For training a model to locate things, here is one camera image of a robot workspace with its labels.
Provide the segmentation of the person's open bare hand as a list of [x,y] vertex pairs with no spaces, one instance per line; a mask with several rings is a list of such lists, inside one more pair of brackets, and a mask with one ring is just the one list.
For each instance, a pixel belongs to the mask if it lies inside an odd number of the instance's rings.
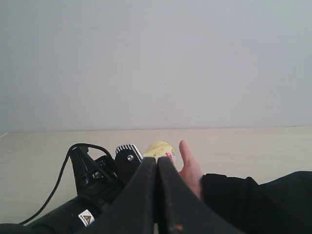
[[191,150],[189,149],[187,143],[182,140],[179,143],[179,151],[183,161],[183,168],[179,172],[179,175],[186,183],[188,188],[200,199],[202,200],[202,184],[201,179],[203,177],[203,172],[200,165],[195,160]]

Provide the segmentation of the black sleeved forearm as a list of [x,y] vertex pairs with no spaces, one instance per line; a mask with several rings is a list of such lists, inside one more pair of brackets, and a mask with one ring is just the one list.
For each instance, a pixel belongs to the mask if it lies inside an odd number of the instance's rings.
[[298,171],[264,184],[251,178],[205,174],[204,203],[247,234],[310,234],[312,174]]

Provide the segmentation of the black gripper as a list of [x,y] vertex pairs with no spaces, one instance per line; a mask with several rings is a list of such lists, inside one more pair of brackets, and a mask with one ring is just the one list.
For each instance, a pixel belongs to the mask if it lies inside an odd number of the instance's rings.
[[98,209],[110,206],[85,234],[152,234],[156,160],[145,157],[128,185],[123,185],[111,154],[101,146],[72,146],[76,191]]

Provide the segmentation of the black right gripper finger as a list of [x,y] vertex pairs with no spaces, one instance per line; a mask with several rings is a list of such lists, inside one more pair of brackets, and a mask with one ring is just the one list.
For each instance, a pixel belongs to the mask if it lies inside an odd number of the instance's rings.
[[171,160],[157,161],[158,232],[160,234],[241,234],[188,188]]

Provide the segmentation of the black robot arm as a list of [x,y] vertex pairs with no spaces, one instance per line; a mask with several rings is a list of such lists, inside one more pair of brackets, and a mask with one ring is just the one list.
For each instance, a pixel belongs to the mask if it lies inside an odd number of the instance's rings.
[[3,234],[237,234],[204,205],[168,154],[142,156],[132,144],[116,156],[86,143],[71,146],[77,196],[44,216],[1,224]]

